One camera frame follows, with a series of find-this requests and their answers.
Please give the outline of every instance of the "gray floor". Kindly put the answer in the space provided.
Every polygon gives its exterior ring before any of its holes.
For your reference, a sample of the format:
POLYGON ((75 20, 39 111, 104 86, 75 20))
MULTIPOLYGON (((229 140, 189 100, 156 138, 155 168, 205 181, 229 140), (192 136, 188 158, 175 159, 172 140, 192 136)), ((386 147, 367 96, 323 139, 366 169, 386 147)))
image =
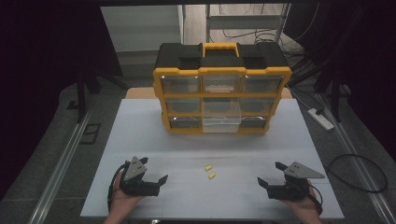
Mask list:
MULTIPOLYGON (((144 56, 128 53, 120 54, 120 62, 122 64, 124 77, 119 77, 119 79, 128 83, 131 87, 151 86, 153 59, 155 59, 155 57, 152 57, 152 53, 144 56)), ((89 123, 101 123, 99 135, 93 145, 78 145, 73 160, 71 160, 64 176, 64 180, 55 196, 55 200, 50 207, 45 223, 103 222, 100 218, 83 218, 80 217, 79 214, 105 149, 107 138, 120 105, 120 100, 125 97, 126 90, 121 89, 119 86, 106 79, 99 78, 99 81, 102 86, 101 92, 95 95, 87 93, 88 101, 92 101, 93 98, 95 99, 89 123)), ((312 86, 314 82, 315 78, 310 78, 298 84, 297 88, 313 96, 312 86)), ((307 94, 301 93, 296 89, 294 89, 294 91, 306 105, 310 107, 318 106, 318 103, 307 94)), ((28 222, 44 187, 47 185, 52 170, 57 164, 76 127, 76 120, 78 117, 77 110, 66 109, 69 102, 73 100, 77 100, 75 86, 66 88, 61 93, 58 110, 46 134, 37 146, 34 155, 25 165, 18 179, 8 191, 6 197, 0 202, 0 223, 28 222)), ((335 131, 324 131, 308 116, 306 113, 307 108, 301 103, 300 108, 323 165, 327 166, 333 158, 345 154, 346 151, 337 133, 335 131)), ((389 188, 383 194, 387 198, 389 207, 393 210, 393 213, 395 213, 396 164, 394 160, 389 157, 386 150, 382 148, 369 130, 367 130, 353 113, 352 109, 347 104, 347 97, 342 98, 340 101, 340 115, 342 120, 341 124, 359 154, 375 161, 387 174, 389 188)), ((89 138, 89 136, 85 136, 82 140, 89 141, 89 138)), ((360 180, 350 160, 340 161, 333 169, 345 179, 359 185, 360 180)), ((373 173, 375 178, 378 177, 378 173, 376 173, 374 169, 371 169, 370 166, 369 170, 369 172, 373 173)), ((351 189, 331 175, 330 180, 337 200, 345 215, 344 220, 332 221, 332 223, 384 223, 377 214, 368 193, 351 189)), ((148 222, 134 220, 133 223, 148 222)))

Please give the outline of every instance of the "metal rail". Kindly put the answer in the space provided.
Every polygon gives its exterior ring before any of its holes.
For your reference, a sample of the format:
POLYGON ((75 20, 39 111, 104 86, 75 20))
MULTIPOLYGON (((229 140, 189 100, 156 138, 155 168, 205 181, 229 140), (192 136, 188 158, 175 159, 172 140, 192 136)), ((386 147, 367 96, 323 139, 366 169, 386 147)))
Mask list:
MULTIPOLYGON (((324 112, 330 122, 334 125, 335 132, 337 134, 338 139, 340 140, 345 153, 351 154, 359 154, 358 150, 354 147, 352 141, 349 139, 347 132, 345 131, 343 124, 338 123, 335 118, 332 116, 332 112, 329 110, 329 102, 326 97, 322 97, 321 94, 317 94, 318 99, 324 105, 324 112)), ((355 158, 352 158, 352 165, 355 168, 355 171, 358 175, 363 186, 367 189, 378 189, 375 180, 370 175, 367 170, 366 165, 361 161, 355 158)), ((388 224, 396 224, 395 216, 392 214, 392 211, 389 207, 388 201, 386 200, 384 194, 382 193, 368 193, 376 212, 384 223, 388 224)))
POLYGON ((45 221, 52 202, 55 199, 55 195, 61 186, 62 180, 64 179, 64 174, 69 167, 70 161, 73 159, 78 142, 84 132, 88 120, 90 119, 95 101, 96 96, 93 96, 85 116, 82 118, 82 121, 76 125, 66 147, 64 148, 61 158, 58 160, 58 163, 49 178, 47 186, 44 188, 44 191, 41 194, 37 205, 35 206, 35 210, 29 219, 29 224, 41 224, 45 221))

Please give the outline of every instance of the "cable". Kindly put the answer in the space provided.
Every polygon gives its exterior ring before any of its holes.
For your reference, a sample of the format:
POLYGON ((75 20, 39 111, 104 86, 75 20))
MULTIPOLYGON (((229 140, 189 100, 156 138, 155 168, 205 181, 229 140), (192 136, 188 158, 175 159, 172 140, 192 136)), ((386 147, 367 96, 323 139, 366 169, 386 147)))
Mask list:
POLYGON ((242 34, 242 35, 226 35, 224 30, 223 30, 223 34, 224 34, 225 37, 228 37, 228 38, 236 38, 236 37, 241 37, 241 36, 244 36, 244 35, 253 35, 253 34, 256 34, 257 32, 266 32, 266 31, 272 31, 272 29, 264 29, 264 30, 260 30, 260 31, 253 31, 253 32, 250 32, 250 33, 242 34))
POLYGON ((315 10, 314 17, 312 18, 312 21, 311 21, 311 23, 309 24, 308 28, 306 28, 305 32, 303 32, 302 35, 300 35, 300 36, 298 36, 297 38, 293 39, 293 40, 290 41, 289 43, 296 41, 297 39, 299 39, 299 38, 301 38, 302 36, 304 36, 304 35, 306 34, 306 32, 308 32, 308 30, 311 28, 312 24, 314 23, 315 17, 316 17, 317 14, 318 14, 319 5, 320 5, 320 3, 318 3, 317 9, 315 10))
POLYGON ((111 183, 110 186, 108 187, 108 194, 107 194, 107 207, 108 207, 108 211, 110 211, 110 207, 111 207, 111 200, 113 199, 113 192, 117 191, 113 190, 113 185, 114 185, 114 181, 117 178, 117 175, 119 174, 119 172, 124 169, 127 165, 129 165, 129 163, 126 161, 123 165, 121 165, 119 167, 119 169, 117 169, 116 173, 113 175, 113 178, 111 179, 111 183))
POLYGON ((320 197, 320 205, 323 205, 323 197, 321 196, 320 191, 319 191, 317 188, 315 188, 315 186, 313 186, 313 185, 309 185, 309 186, 312 187, 314 190, 317 191, 317 193, 318 193, 318 195, 319 195, 319 197, 320 197))
POLYGON ((251 4, 250 4, 250 6, 248 7, 248 10, 245 12, 244 15, 246 15, 246 14, 250 11, 250 9, 251 9, 251 4))
POLYGON ((357 154, 344 154, 344 155, 341 155, 341 156, 338 156, 338 157, 334 158, 334 159, 330 162, 330 164, 329 164, 328 167, 326 167, 326 166, 323 166, 323 167, 325 168, 326 174, 327 174, 327 175, 328 175, 328 173, 332 174, 335 178, 337 178, 338 180, 340 180, 341 182, 343 182, 344 184, 346 184, 347 186, 349 186, 349 187, 351 187, 351 188, 353 188, 353 189, 358 189, 358 190, 361 190, 361 191, 363 191, 363 192, 368 192, 368 193, 380 193, 380 192, 383 192, 384 190, 386 190, 386 189, 388 188, 389 181, 388 181, 388 178, 387 178, 387 176, 385 175, 384 171, 381 169, 381 167, 379 167, 379 166, 378 166, 375 162, 373 162, 372 160, 370 160, 370 159, 368 159, 368 158, 366 158, 366 157, 363 157, 363 156, 361 156, 361 155, 357 155, 357 154), (332 165, 333 165, 336 161, 338 161, 339 159, 344 158, 344 157, 357 157, 357 158, 364 159, 364 160, 370 162, 372 165, 374 165, 374 166, 379 170, 379 172, 381 173, 381 175, 384 177, 384 181, 385 181, 384 186, 382 186, 380 189, 364 189, 364 188, 361 188, 361 187, 359 187, 359 186, 356 186, 356 185, 353 185, 353 184, 347 182, 345 179, 343 179, 343 178, 340 177, 339 175, 335 174, 335 173, 331 170, 332 165))

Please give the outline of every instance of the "floor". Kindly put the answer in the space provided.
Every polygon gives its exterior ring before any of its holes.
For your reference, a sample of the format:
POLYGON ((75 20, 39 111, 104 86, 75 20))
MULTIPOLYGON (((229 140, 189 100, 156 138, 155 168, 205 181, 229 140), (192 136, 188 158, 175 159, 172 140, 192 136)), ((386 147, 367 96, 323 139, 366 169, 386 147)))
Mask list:
MULTIPOLYGON (((222 5, 213 6, 213 13, 261 13, 262 5, 241 5, 238 8, 222 5)), ((281 9, 279 5, 267 4, 264 8, 268 13, 278 13, 281 9)), ((187 17, 185 21, 184 42, 186 44, 197 44, 205 41, 205 27, 201 22, 205 17, 205 7, 187 7, 187 17)), ((252 44, 255 41, 254 35, 246 35, 238 38, 226 37, 222 31, 211 33, 212 40, 237 41, 242 44, 252 44)), ((287 37, 281 37, 287 43, 287 37)), ((286 50, 298 52, 299 49, 294 43, 284 46, 286 50)), ((131 87, 149 87, 152 85, 151 71, 155 62, 155 52, 147 54, 120 53, 120 63, 124 77, 119 80, 127 83, 131 87)), ((299 58, 288 58, 290 66, 297 64, 299 58)), ((91 116, 88 124, 100 123, 98 135, 93 144, 83 144, 94 140, 91 135, 82 135, 77 145, 74 156, 64 173, 64 178, 59 181, 60 187, 55 192, 54 201, 50 203, 50 209, 46 214, 44 223, 102 223, 101 218, 80 217, 80 211, 91 187, 96 168, 106 147, 106 141, 110 134, 112 124, 116 117, 120 100, 125 97, 126 90, 120 88, 113 82, 98 78, 102 89, 98 94, 87 92, 88 105, 91 105, 91 116)), ((378 164, 389 180, 386 191, 380 194, 386 199, 389 210, 395 214, 396 210, 396 164, 388 155, 386 150, 376 141, 369 130, 361 123, 347 103, 347 92, 344 92, 340 99, 341 129, 346 133, 347 140, 335 130, 326 132, 306 113, 308 107, 319 107, 323 98, 324 102, 329 100, 327 94, 319 97, 313 92, 313 84, 316 78, 312 77, 291 88, 295 97, 298 97, 299 105, 304 116, 304 120, 311 134, 313 142, 324 166, 337 156, 347 153, 347 148, 343 142, 350 142, 352 148, 360 155, 366 156, 378 164)), ((27 223, 31 218, 38 200, 46 187, 52 171, 55 169, 58 160, 64 152, 70 137, 76 129, 78 112, 75 109, 67 109, 71 101, 77 100, 76 86, 70 86, 62 91, 58 110, 46 134, 37 146, 34 155, 25 165, 23 171, 13 186, 8 191, 6 197, 0 202, 0 223, 27 223)), ((348 181, 361 186, 361 180, 352 160, 342 160, 337 162, 332 168, 337 174, 348 181)), ((378 186, 383 184, 383 179, 369 163, 364 163, 367 167, 365 173, 372 174, 373 180, 378 186)), ((336 220, 331 223, 336 224, 373 224, 392 223, 386 222, 378 213, 373 203, 373 194, 352 189, 341 181, 329 175, 336 198, 345 215, 344 220, 336 220)), ((144 220, 133 220, 131 223, 149 223, 144 220)), ((191 223, 191 222, 163 222, 163 223, 191 223)))

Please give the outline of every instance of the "wall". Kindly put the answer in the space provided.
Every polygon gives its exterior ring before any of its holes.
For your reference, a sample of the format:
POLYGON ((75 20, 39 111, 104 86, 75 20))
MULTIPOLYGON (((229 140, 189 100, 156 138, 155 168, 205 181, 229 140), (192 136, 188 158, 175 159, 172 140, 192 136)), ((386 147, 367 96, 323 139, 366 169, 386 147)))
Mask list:
POLYGON ((177 6, 101 7, 101 10, 116 52, 157 50, 161 43, 181 42, 177 6))

